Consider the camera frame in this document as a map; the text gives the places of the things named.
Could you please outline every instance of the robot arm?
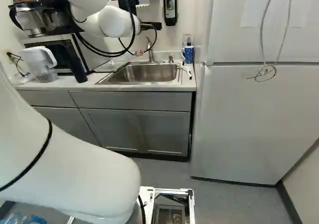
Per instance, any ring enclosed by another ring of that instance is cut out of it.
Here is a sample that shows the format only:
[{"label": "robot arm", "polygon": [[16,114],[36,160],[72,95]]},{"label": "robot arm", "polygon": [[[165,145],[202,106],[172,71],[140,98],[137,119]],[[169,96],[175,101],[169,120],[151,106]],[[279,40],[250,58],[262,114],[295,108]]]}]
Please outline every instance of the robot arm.
[{"label": "robot arm", "polygon": [[94,224],[125,224],[134,210],[136,215],[140,191],[137,165],[55,125],[36,164],[3,188],[38,155],[50,125],[19,95],[1,64],[0,98],[0,200],[55,208]]},{"label": "robot arm", "polygon": [[[132,34],[129,12],[107,5],[109,0],[68,0],[75,23],[96,36],[126,37]],[[139,19],[133,15],[136,35],[141,30]]]}]

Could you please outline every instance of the electrical outlet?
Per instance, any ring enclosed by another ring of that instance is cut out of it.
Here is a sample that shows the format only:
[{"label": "electrical outlet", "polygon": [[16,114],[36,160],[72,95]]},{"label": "electrical outlet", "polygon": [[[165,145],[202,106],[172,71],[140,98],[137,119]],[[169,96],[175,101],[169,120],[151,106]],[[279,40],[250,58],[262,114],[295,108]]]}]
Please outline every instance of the electrical outlet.
[{"label": "electrical outlet", "polygon": [[10,59],[9,56],[6,54],[7,52],[11,52],[13,53],[10,49],[6,49],[6,50],[2,50],[0,51],[1,55],[2,55],[2,61],[5,63],[5,64],[14,64],[14,59]]}]

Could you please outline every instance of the countertop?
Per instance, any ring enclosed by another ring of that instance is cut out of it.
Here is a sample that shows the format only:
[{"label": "countertop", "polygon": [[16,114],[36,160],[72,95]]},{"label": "countertop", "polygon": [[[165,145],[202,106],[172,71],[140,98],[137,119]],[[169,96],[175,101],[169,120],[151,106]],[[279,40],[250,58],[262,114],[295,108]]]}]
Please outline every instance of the countertop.
[{"label": "countertop", "polygon": [[108,73],[92,73],[88,75],[88,81],[77,83],[74,76],[59,76],[59,79],[51,83],[38,83],[35,80],[24,85],[16,86],[17,90],[46,90],[46,91],[196,91],[196,80],[193,65],[185,65],[193,75],[192,79],[186,71],[182,71],[181,84],[149,84],[149,85],[96,85]]}]

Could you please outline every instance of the wall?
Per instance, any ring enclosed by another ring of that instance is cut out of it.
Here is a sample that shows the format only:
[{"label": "wall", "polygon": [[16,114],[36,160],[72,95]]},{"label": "wall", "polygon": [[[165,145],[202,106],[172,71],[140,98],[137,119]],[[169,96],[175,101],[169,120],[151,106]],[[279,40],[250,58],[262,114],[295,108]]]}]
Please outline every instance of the wall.
[{"label": "wall", "polygon": [[0,0],[0,61],[9,76],[16,73],[16,68],[14,64],[9,64],[4,51],[9,49],[13,53],[19,54],[19,50],[23,47],[18,38],[25,37],[24,33],[10,20],[8,5],[11,4],[12,0]]},{"label": "wall", "polygon": [[[196,33],[195,40],[200,40],[200,29],[195,27],[196,24],[196,6],[195,2],[198,0],[178,0],[178,22],[176,26],[168,27],[165,25],[163,19],[163,7],[162,0],[150,0],[150,6],[137,8],[137,15],[142,21],[156,21],[161,22],[163,29],[158,31],[158,40],[154,46],[154,51],[171,51],[180,50],[182,43],[183,33]],[[109,4],[117,6],[116,1],[110,1]],[[136,37],[133,48],[131,51],[138,49],[145,49],[147,40],[145,36],[149,36],[151,40],[154,40],[154,31],[143,31],[142,34]],[[130,38],[122,39],[124,44],[128,45]],[[105,41],[112,51],[122,50],[117,38],[105,38]]]},{"label": "wall", "polygon": [[319,146],[284,179],[285,188],[304,224],[319,220]]}]

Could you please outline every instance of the sink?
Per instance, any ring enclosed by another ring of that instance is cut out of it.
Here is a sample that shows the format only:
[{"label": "sink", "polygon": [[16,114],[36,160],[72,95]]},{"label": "sink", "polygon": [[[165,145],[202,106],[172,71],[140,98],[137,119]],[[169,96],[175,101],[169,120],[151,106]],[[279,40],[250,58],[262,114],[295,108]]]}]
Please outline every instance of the sink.
[{"label": "sink", "polygon": [[96,84],[176,84],[181,82],[180,75],[176,63],[131,62]]}]

